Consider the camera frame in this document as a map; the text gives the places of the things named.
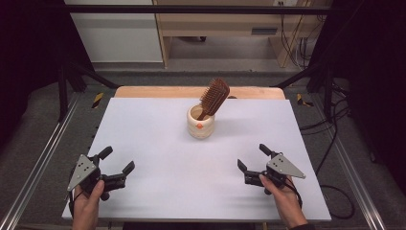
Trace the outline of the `person's left hand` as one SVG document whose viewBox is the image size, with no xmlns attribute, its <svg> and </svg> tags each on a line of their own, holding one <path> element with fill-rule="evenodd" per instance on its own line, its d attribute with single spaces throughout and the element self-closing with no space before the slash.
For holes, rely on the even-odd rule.
<svg viewBox="0 0 406 230">
<path fill-rule="evenodd" d="M 103 189 L 104 182 L 102 180 L 96 184 L 90 195 L 87 195 L 80 185 L 76 187 L 73 223 L 98 224 L 99 203 Z"/>
</svg>

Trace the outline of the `aluminium rail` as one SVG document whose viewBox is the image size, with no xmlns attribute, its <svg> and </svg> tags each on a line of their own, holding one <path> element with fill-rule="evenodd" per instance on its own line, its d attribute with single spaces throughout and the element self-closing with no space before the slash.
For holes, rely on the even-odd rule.
<svg viewBox="0 0 406 230">
<path fill-rule="evenodd" d="M 37 184 L 39 183 L 42 174 L 44 174 L 50 159 L 52 158 L 57 145 L 59 144 L 66 127 L 68 127 L 73 114 L 75 113 L 79 99 L 81 97 L 80 93 L 74 93 L 68 104 L 67 112 L 60 122 L 56 124 L 52 135 L 48 139 L 44 149 L 38 156 L 34 167 L 32 168 L 28 178 L 26 179 L 22 189 L 20 190 L 18 196 L 14 200 L 9 211 L 4 215 L 3 219 L 0 221 L 0 230 L 14 230 L 18 221 L 20 220 L 23 212 L 25 211 L 27 204 L 29 203 Z"/>
<path fill-rule="evenodd" d="M 323 99 L 317 94 L 312 94 L 311 98 L 320 116 L 327 121 L 327 118 L 323 114 Z M 360 174 L 354 167 L 350 156 L 348 155 L 344 147 L 344 144 L 339 138 L 336 119 L 332 118 L 331 122 L 332 127 L 326 126 L 328 136 L 331 140 L 328 149 L 335 149 L 339 165 L 344 172 L 344 175 L 350 185 L 352 193 L 361 209 L 366 223 L 369 225 L 369 228 L 371 230 L 387 230 L 387 227 L 381 215 L 379 214 L 372 201 L 367 187 L 362 181 Z"/>
</svg>

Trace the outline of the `white table mat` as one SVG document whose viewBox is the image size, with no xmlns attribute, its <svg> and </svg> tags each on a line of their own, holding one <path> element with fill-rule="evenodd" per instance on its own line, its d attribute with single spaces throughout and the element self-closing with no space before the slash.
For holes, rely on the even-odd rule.
<svg viewBox="0 0 406 230">
<path fill-rule="evenodd" d="M 305 175 L 294 181 L 307 219 L 330 218 L 291 104 L 287 100 L 226 101 L 215 115 L 214 133 L 192 137 L 187 112 L 195 99 L 113 98 L 91 154 L 112 153 L 105 174 L 135 164 L 124 188 L 100 205 L 101 219 L 123 221 L 268 221 L 278 218 L 272 196 L 247 185 L 237 167 L 264 170 L 260 145 L 282 153 Z"/>
</svg>

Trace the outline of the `black curtain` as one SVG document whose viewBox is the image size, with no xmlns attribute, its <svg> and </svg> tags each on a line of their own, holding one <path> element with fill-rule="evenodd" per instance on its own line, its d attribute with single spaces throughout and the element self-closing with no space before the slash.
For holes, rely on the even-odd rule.
<svg viewBox="0 0 406 230">
<path fill-rule="evenodd" d="M 92 69 L 64 0 L 0 0 L 0 147 L 11 138 L 29 95 L 57 81 L 64 62 Z"/>
<path fill-rule="evenodd" d="M 350 83 L 350 106 L 406 192 L 406 0 L 332 0 L 312 62 Z"/>
</svg>

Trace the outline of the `person's right hand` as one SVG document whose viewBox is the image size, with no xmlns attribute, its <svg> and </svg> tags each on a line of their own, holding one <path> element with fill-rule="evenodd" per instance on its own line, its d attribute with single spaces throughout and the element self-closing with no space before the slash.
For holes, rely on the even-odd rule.
<svg viewBox="0 0 406 230">
<path fill-rule="evenodd" d="M 288 229 L 308 224 L 298 198 L 291 189 L 277 188 L 270 179 L 262 174 L 259 179 L 264 188 L 274 196 L 280 218 Z"/>
</svg>

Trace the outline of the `brown wooden hairbrush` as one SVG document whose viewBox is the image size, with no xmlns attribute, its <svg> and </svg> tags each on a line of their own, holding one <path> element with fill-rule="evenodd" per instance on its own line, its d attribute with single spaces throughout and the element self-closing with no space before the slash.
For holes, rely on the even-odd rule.
<svg viewBox="0 0 406 230">
<path fill-rule="evenodd" d="M 198 116 L 198 121 L 203 121 L 206 116 L 214 116 L 230 93 L 230 87 L 221 78 L 213 79 L 209 87 L 200 98 L 202 112 Z"/>
</svg>

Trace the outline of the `white cabinet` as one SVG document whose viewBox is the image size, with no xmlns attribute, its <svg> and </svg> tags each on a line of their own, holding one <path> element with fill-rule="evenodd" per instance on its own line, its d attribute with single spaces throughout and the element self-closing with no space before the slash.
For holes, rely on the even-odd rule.
<svg viewBox="0 0 406 230">
<path fill-rule="evenodd" d="M 162 62 L 153 13 L 72 13 L 94 63 Z"/>
</svg>

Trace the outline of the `light wooden desk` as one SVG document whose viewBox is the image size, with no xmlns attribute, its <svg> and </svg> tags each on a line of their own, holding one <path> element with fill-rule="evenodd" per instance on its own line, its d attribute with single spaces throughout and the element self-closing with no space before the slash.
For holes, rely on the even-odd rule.
<svg viewBox="0 0 406 230">
<path fill-rule="evenodd" d="M 253 6 L 253 7 L 329 7 L 332 0 L 152 0 L 155 6 Z M 316 38 L 323 28 L 317 15 L 266 14 L 175 14 L 156 15 L 162 50 L 169 54 L 166 40 L 176 36 L 263 36 L 269 39 L 281 68 L 292 58 L 296 41 Z"/>
</svg>

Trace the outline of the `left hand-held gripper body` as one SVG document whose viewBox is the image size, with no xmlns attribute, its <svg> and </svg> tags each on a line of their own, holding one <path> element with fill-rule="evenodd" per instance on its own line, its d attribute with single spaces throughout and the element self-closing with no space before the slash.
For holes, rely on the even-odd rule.
<svg viewBox="0 0 406 230">
<path fill-rule="evenodd" d="M 106 175 L 102 174 L 99 163 L 108 156 L 108 153 L 99 153 L 92 157 L 81 155 L 76 166 L 71 171 L 70 181 L 67 187 L 69 200 L 74 201 L 74 189 L 80 186 L 84 192 L 91 194 L 99 180 L 104 182 L 104 189 L 101 194 L 101 200 L 106 201 L 110 198 L 110 192 L 125 187 L 127 178 L 127 168 L 121 173 Z"/>
</svg>

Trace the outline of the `cream ceramic cup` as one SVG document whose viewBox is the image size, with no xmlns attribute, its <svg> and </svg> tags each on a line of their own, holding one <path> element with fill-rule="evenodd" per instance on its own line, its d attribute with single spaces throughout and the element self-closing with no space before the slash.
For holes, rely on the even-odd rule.
<svg viewBox="0 0 406 230">
<path fill-rule="evenodd" d="M 198 117 L 202 113 L 200 104 L 192 106 L 187 112 L 187 127 L 189 134 L 197 139 L 208 138 L 214 132 L 214 116 L 206 115 L 202 121 Z"/>
</svg>

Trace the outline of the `black frame crossbar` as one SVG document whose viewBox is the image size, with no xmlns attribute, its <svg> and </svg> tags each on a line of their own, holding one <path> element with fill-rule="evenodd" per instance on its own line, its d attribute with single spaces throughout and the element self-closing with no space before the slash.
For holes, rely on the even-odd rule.
<svg viewBox="0 0 406 230">
<path fill-rule="evenodd" d="M 244 7 L 244 6 L 152 6 L 152 5 L 66 5 L 68 12 L 77 13 L 212 13 L 212 14 L 304 14 L 319 15 L 334 12 L 332 8 L 307 7 Z"/>
</svg>

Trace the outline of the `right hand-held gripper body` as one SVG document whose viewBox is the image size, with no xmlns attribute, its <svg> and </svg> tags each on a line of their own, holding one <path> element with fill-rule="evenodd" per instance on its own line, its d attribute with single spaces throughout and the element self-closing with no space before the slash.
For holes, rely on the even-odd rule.
<svg viewBox="0 0 406 230">
<path fill-rule="evenodd" d="M 265 165 L 265 170 L 262 172 L 249 171 L 246 166 L 243 166 L 245 184 L 262 187 L 259 179 L 261 174 L 271 180 L 277 188 L 288 187 L 288 176 L 305 179 L 305 174 L 281 153 L 272 155 Z"/>
</svg>

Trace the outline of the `black frame strut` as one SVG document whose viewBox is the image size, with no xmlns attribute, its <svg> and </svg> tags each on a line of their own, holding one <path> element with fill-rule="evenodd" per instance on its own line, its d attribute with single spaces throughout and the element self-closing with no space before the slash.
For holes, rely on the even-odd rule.
<svg viewBox="0 0 406 230">
<path fill-rule="evenodd" d="M 94 70 L 83 67 L 74 62 L 67 62 L 62 64 L 57 71 L 57 83 L 59 94 L 59 118 L 61 122 L 68 113 L 68 95 L 67 95 L 67 82 L 70 83 L 75 92 L 83 92 L 87 84 L 83 80 L 83 76 L 87 76 L 102 85 L 118 89 L 120 86 L 108 79 L 97 74 Z"/>
<path fill-rule="evenodd" d="M 323 100 L 323 114 L 329 122 L 332 121 L 332 82 L 333 74 L 331 66 L 322 62 L 316 62 L 307 67 L 300 73 L 293 77 L 284 80 L 276 84 L 277 88 L 284 89 L 290 84 L 303 79 L 304 77 L 310 77 L 307 83 L 306 89 L 310 93 L 317 93 L 321 87 L 324 88 L 324 100 Z"/>
</svg>

